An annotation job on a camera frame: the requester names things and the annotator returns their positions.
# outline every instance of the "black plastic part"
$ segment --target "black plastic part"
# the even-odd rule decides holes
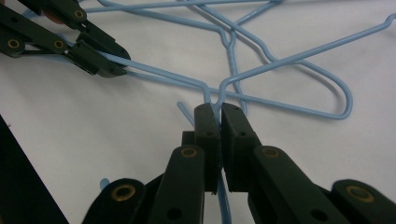
[[[14,34],[0,29],[0,52],[11,58],[19,58],[24,51],[25,44]]]
[[[203,222],[205,153],[197,146],[176,148],[163,174],[148,224]]]
[[[220,133],[211,105],[195,107],[194,120],[193,142],[188,144],[201,147],[205,151],[205,191],[216,193],[220,173]]]
[[[0,223],[68,223],[1,116]]]
[[[72,29],[84,29],[81,24],[87,20],[87,13],[77,0],[19,0],[21,3],[41,15],[46,11]]]
[[[146,189],[145,198],[140,204],[139,211],[136,214],[136,217],[134,218],[134,223],[143,224],[148,222],[149,214],[151,213],[151,207],[154,204],[155,196],[157,195],[157,191],[161,185],[162,179],[163,179],[163,175],[159,175],[157,178],[148,182],[147,185],[145,186]]]
[[[276,213],[272,223],[349,223],[281,149],[257,147],[251,162],[268,199],[264,203]]]
[[[126,72],[115,63],[110,62],[105,56],[98,53],[84,41],[79,41],[70,49],[65,57],[72,63],[95,75],[101,77],[117,77],[125,75]]]
[[[133,223],[144,197],[145,186],[141,182],[134,179],[114,181],[99,194],[82,223]]]
[[[252,171],[249,158],[260,146],[241,108],[223,104],[221,107],[221,147],[229,191],[248,192]]]
[[[277,213],[266,194],[262,191],[260,183],[254,182],[251,184],[247,203],[254,223],[277,223]]]
[[[59,36],[12,9],[0,5],[0,37],[2,37],[0,52],[13,58],[23,55],[57,54],[93,75],[118,77],[126,74],[122,69],[124,65],[111,62],[97,50],[130,59],[128,52],[118,45],[114,38],[87,21],[85,11],[79,7],[77,1],[25,0],[22,2],[35,12],[45,9],[58,18],[64,18],[63,22],[81,31],[78,42],[71,48]],[[72,17],[76,15],[82,18],[73,19]],[[26,44],[32,45],[37,50],[25,50]]]
[[[181,135],[181,145],[194,145],[195,144],[195,131],[184,131]]]
[[[7,31],[24,42],[33,43],[40,49],[49,50],[53,54],[62,54],[67,50],[66,42],[59,36],[1,4],[0,30]]]
[[[352,223],[396,223],[396,204],[360,181],[335,182],[330,197]]]
[[[113,54],[124,59],[131,59],[128,52],[116,43],[116,40],[103,32],[89,21],[84,22],[85,29],[81,31],[77,41],[83,40],[94,49]]]

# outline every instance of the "tangled hangers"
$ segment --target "tangled hangers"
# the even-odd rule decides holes
[[[162,83],[167,83],[167,84],[172,84],[172,85],[178,85],[184,88],[189,88],[189,89],[197,89],[201,90],[204,94],[204,101],[206,103],[212,103],[210,101],[210,95],[212,93],[218,94],[219,98],[218,100],[212,104],[215,114],[218,114],[219,109],[221,107],[221,104],[225,101],[226,97],[232,97],[235,99],[239,99],[241,102],[241,106],[244,108],[244,111],[246,111],[247,106],[246,102],[254,102],[258,104],[263,104],[263,105],[270,105],[270,106],[275,106],[283,109],[288,109],[291,111],[299,112],[299,113],[305,113],[309,115],[314,115],[314,116],[320,116],[323,118],[328,118],[328,119],[345,119],[349,116],[351,109],[352,109],[352,95],[347,87],[347,85],[338,77],[335,75],[331,74],[330,72],[326,71],[323,68],[318,67],[317,65],[314,65],[308,61],[305,61],[305,58],[311,57],[313,55],[319,54],[321,52],[324,52],[329,49],[337,48],[339,46],[345,45],[349,42],[355,41],[357,39],[363,38],[367,35],[374,34],[376,32],[379,32],[381,30],[384,30],[388,28],[392,21],[396,18],[396,14],[392,14],[387,19],[385,22],[382,24],[379,24],[373,28],[370,28],[368,30],[359,32],[354,35],[347,36],[345,38],[341,38],[339,40],[333,41],[332,43],[322,45],[320,47],[310,49],[307,51],[304,51],[302,53],[298,53],[292,56],[289,56],[284,59],[277,59],[274,57],[271,52],[268,50],[266,45],[255,35],[250,33],[249,31],[245,30],[244,28],[241,27],[243,23],[246,21],[249,21],[253,19],[255,16],[263,13],[267,9],[274,7],[278,4],[280,4],[282,1],[258,1],[258,0],[245,0],[245,1],[238,1],[238,0],[193,0],[193,1],[182,1],[182,2],[168,2],[168,3],[158,3],[158,4],[140,4],[140,5],[132,5],[132,6],[123,6],[119,5],[116,3],[109,2],[107,0],[98,0],[103,6],[105,7],[98,7],[98,8],[89,8],[86,9],[87,12],[104,12],[104,11],[114,11],[114,10],[123,10],[123,11],[128,11],[137,15],[141,16],[146,16],[146,17],[151,17],[163,21],[170,21],[178,24],[183,24],[183,25],[188,25],[191,27],[196,27],[212,32],[217,32],[220,35],[220,40],[222,45],[227,49],[227,56],[229,59],[229,65],[231,69],[231,76],[225,78],[221,84],[219,85],[219,89],[214,89],[214,88],[209,88],[204,82],[190,78],[190,77],[185,77],[179,74],[171,73],[168,71],[164,71],[159,68],[155,68],[152,66],[144,65],[142,63],[137,63],[137,62],[132,62],[128,60],[124,60],[122,58],[118,58],[112,55],[106,54],[107,58],[109,60],[112,60],[116,63],[122,63],[128,66],[131,66],[133,68],[137,68],[139,70],[154,74],[153,75],[148,75],[148,74],[142,74],[142,73],[136,73],[136,72],[129,72],[129,75],[147,79],[147,80],[153,80],[153,81],[159,81]],[[226,4],[226,3],[238,3],[238,2],[268,2],[265,5],[256,8],[252,12],[248,13],[245,17],[241,18],[238,21],[230,21],[220,13],[218,13],[216,10],[213,8],[210,8],[206,5],[209,4]],[[197,7],[199,10],[202,10],[206,15],[210,16],[213,19],[216,19],[223,24],[226,24],[229,26],[229,28],[224,28],[218,23],[204,23],[200,21],[192,21],[189,19],[184,19],[184,18],[179,18],[175,16],[170,16],[170,15],[165,15],[162,13],[158,12],[152,12],[145,10],[145,8],[158,8],[158,7]],[[257,44],[266,58],[268,59],[269,63],[260,67],[256,67],[253,69],[250,69],[246,72],[239,73],[236,65],[236,57],[234,53],[234,43],[236,41],[237,35],[241,35],[248,40],[252,41],[253,43]],[[296,105],[287,105],[283,104],[280,102],[274,102],[270,100],[265,100],[262,98],[254,97],[254,96],[248,96],[245,95],[240,86],[239,86],[239,81],[249,78],[249,77],[254,77],[259,74],[263,74],[267,71],[271,71],[273,69],[276,69],[281,66],[285,65],[292,65],[292,64],[299,64],[302,66],[307,67],[308,69],[325,76],[326,78],[330,79],[333,81],[336,85],[338,85],[341,90],[344,92],[346,96],[346,108],[343,113],[341,114],[331,114],[327,112],[322,112],[322,111],[317,111],[317,110],[312,110],[309,108],[304,108]],[[235,92],[230,92],[226,91],[227,86],[230,84],[234,84]],[[185,108],[185,106],[182,103],[177,104],[179,108],[182,109],[183,113],[186,115],[186,117],[189,119],[191,124],[193,124],[193,119],[191,114],[188,112],[188,110]],[[220,201],[220,208],[221,208],[221,214],[222,214],[222,219],[223,223],[231,223],[231,216],[229,213],[229,210],[227,210],[227,199],[225,195],[225,188],[222,183],[222,180],[219,180],[219,201]]]

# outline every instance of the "metal bolt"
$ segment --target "metal bolt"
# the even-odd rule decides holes
[[[198,154],[197,150],[192,147],[186,147],[181,149],[181,155],[186,158],[195,157]]]
[[[111,191],[111,198],[116,202],[123,202],[132,197],[136,193],[134,186],[130,184],[119,185]]]
[[[372,203],[375,200],[374,195],[362,187],[348,186],[346,187],[346,192],[355,199],[364,203]]]
[[[12,49],[17,49],[20,47],[20,42],[16,39],[9,39],[7,43],[8,46]]]
[[[266,147],[262,149],[262,154],[264,156],[273,157],[273,158],[279,156],[279,152],[277,150],[275,150],[273,148],[266,148]]]
[[[84,13],[81,10],[76,10],[75,16],[79,19],[82,19],[84,17]]]
[[[53,43],[53,45],[55,46],[55,48],[61,49],[64,47],[64,42],[57,40]]]

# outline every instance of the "white surface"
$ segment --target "white surface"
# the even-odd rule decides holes
[[[7,3],[19,11],[23,8],[14,1]],[[216,8],[237,19],[257,5]],[[185,8],[158,11],[199,18]],[[395,11],[392,0],[295,0],[244,27],[283,58],[370,28]],[[91,14],[89,19],[137,62],[199,78],[211,87],[229,74],[217,34],[120,12]],[[76,36],[46,19],[36,21],[54,32]],[[310,58],[350,87],[351,116],[341,121],[318,119],[250,104],[247,117],[262,142],[284,149],[325,189],[336,180],[352,178],[396,201],[395,41],[392,25]],[[241,72],[261,64],[241,42],[237,53]],[[243,88],[249,94],[325,111],[341,112],[344,106],[338,89],[334,92],[292,67],[244,81]],[[92,77],[70,64],[0,55],[0,113],[70,223],[84,218],[103,177],[147,183],[164,171],[172,150],[180,145],[181,133],[192,130],[177,101],[185,102],[190,111],[203,102],[197,91],[127,76]],[[229,196],[233,223],[253,223],[247,195]],[[209,194],[205,223],[220,223],[217,198]]]

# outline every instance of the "screw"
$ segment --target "screw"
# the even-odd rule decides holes
[[[346,187],[346,192],[355,199],[364,203],[372,203],[375,199],[374,195],[370,191],[358,186],[348,186]]]
[[[82,19],[84,17],[84,13],[81,10],[76,10],[75,16],[79,19]]]
[[[197,150],[192,147],[186,147],[181,149],[181,155],[183,155],[186,158],[195,157],[197,154],[198,154]]]
[[[12,49],[17,49],[20,47],[20,42],[16,39],[9,39],[7,43],[8,46]]]
[[[55,48],[61,49],[64,47],[64,42],[57,40],[53,43],[53,45],[55,46]]]
[[[262,154],[263,154],[264,156],[273,157],[273,158],[279,156],[279,152],[278,152],[276,149],[268,148],[268,147],[264,147],[264,148],[262,149]]]
[[[116,202],[123,202],[132,197],[136,193],[134,186],[130,184],[119,185],[111,191],[111,198]]]

